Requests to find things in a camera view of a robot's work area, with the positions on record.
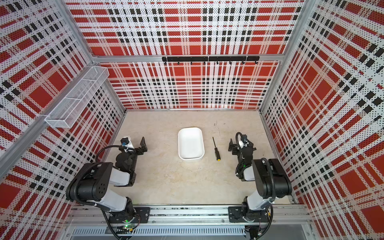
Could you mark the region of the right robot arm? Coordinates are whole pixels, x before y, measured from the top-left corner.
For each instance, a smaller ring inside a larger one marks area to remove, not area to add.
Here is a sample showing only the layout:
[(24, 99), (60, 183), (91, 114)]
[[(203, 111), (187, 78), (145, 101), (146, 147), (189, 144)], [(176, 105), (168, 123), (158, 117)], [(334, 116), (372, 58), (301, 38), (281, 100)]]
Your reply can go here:
[(292, 184), (279, 160), (254, 159), (255, 150), (246, 136), (240, 136), (235, 142), (230, 140), (229, 152), (238, 158), (236, 177), (256, 184), (255, 192), (246, 196), (241, 206), (228, 208), (231, 223), (267, 223), (275, 200), (292, 193)]

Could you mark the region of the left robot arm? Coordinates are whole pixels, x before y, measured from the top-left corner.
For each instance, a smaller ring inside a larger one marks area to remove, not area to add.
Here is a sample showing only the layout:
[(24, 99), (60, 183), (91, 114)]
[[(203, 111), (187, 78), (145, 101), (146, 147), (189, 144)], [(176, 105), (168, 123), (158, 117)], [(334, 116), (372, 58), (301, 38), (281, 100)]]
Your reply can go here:
[(136, 181), (137, 158), (148, 151), (145, 138), (135, 148), (130, 137), (121, 139), (120, 145), (102, 148), (98, 159), (105, 150), (117, 148), (120, 153), (116, 162), (95, 162), (84, 164), (66, 190), (66, 198), (80, 205), (101, 209), (106, 221), (111, 224), (146, 224), (149, 220), (149, 207), (134, 207), (129, 197), (119, 195), (109, 186), (132, 187)]

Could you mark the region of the black yellow-tipped screwdriver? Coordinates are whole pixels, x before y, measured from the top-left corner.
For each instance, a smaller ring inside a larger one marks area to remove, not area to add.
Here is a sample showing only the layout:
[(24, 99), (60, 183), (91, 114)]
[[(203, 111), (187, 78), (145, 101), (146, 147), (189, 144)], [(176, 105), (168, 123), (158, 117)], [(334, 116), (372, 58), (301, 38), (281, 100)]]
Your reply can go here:
[(216, 160), (217, 160), (217, 161), (220, 161), (220, 160), (221, 160), (221, 156), (220, 156), (219, 150), (218, 150), (218, 148), (217, 148), (217, 146), (216, 146), (214, 137), (212, 137), (212, 139), (213, 139), (214, 147), (215, 147), (215, 156), (216, 156)]

